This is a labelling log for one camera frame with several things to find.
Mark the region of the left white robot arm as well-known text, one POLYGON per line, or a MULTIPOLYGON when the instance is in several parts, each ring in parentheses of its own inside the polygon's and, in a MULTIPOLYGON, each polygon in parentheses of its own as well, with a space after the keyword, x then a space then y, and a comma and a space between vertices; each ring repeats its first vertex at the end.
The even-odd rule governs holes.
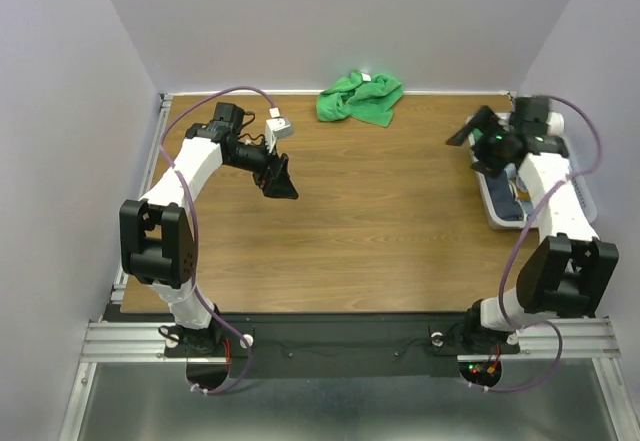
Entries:
POLYGON ((178 155, 158 182, 119 211, 123 271, 169 307, 175 323, 160 330, 169 349, 208 356, 223 342, 217 307, 199 293, 196 282, 198 229, 192 216, 209 178, 229 166, 250 173, 267 198, 299 196, 288 173, 289 158, 277 151, 278 141, 293 133, 291 122, 271 107, 264 134, 251 140, 244 131, 246 114, 233 103, 217 103, 208 123, 186 131, 178 155))

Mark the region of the light blue towel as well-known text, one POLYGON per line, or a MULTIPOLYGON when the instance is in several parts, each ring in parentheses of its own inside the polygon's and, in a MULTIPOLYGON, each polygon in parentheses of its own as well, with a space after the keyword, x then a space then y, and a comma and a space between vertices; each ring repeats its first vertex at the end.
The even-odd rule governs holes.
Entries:
POLYGON ((506 173, 508 181, 515 187, 518 193, 521 193, 522 195, 528 193, 526 185, 519 176, 518 170, 513 163, 508 164, 505 167, 504 171, 506 173))

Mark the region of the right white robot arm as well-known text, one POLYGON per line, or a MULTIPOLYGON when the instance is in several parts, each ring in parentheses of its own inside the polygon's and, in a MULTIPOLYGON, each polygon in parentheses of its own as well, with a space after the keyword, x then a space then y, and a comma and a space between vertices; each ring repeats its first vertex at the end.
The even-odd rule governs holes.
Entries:
POLYGON ((547 320, 593 316, 619 260, 616 245, 601 240, 584 214, 574 181, 586 173, 571 166, 555 100, 518 97, 506 118, 482 106, 447 141, 470 141, 471 167, 485 177, 515 169, 533 207, 521 234, 535 228, 539 236, 514 288, 501 284, 497 296, 467 310, 460 339, 472 351, 547 320))

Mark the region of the rolled white towel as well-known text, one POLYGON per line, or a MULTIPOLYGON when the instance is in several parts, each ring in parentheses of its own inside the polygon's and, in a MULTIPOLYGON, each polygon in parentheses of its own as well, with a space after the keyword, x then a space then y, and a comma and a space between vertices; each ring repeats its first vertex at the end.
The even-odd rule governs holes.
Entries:
MULTIPOLYGON (((508 112, 498 112, 499 124, 507 127, 510 114, 508 112)), ((561 113, 552 111, 547 118, 547 134, 555 136, 563 136, 565 130, 565 121, 561 113)))

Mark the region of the green towel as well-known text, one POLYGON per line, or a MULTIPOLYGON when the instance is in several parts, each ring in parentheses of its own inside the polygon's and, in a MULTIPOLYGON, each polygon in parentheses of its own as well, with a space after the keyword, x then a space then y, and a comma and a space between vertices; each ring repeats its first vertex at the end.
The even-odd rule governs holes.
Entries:
POLYGON ((392 75, 352 71, 318 94, 316 115, 321 122, 354 118, 386 128, 393 118, 395 104, 403 95, 402 82, 392 75))

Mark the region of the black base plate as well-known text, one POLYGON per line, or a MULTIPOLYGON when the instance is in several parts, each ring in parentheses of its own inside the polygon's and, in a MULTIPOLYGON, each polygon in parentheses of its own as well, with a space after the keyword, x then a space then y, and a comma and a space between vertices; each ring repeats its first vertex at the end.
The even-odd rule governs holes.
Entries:
POLYGON ((239 336, 219 323, 190 330, 164 325, 165 355, 186 361, 189 381, 457 377, 495 382, 500 359, 516 354, 507 334, 459 312, 230 315, 239 336))

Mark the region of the rolled dark blue towel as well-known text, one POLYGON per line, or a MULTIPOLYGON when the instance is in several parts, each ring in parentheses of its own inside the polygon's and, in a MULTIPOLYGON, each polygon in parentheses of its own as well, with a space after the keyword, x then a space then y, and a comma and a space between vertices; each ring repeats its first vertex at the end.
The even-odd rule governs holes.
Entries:
POLYGON ((514 197, 506 173, 485 180, 497 217, 504 221, 523 221, 524 212, 514 197))

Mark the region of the white plastic basket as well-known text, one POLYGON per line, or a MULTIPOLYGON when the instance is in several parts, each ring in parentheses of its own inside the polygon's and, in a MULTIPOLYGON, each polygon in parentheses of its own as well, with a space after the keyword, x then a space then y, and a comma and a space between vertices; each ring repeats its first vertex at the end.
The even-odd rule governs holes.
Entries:
MULTIPOLYGON (((564 117, 561 113, 551 112, 548 118, 551 134, 564 135, 564 117)), ((471 148, 482 136, 478 129, 474 129, 468 141, 471 148)), ((476 162, 473 150, 470 148, 472 164, 476 162)), ((529 192, 514 164, 507 165, 498 177, 487 177, 476 172, 484 210, 489 225, 496 230, 521 230, 534 207, 529 192)), ((585 218, 593 223, 597 218, 597 208, 588 190, 584 178, 572 181, 576 197, 585 218)))

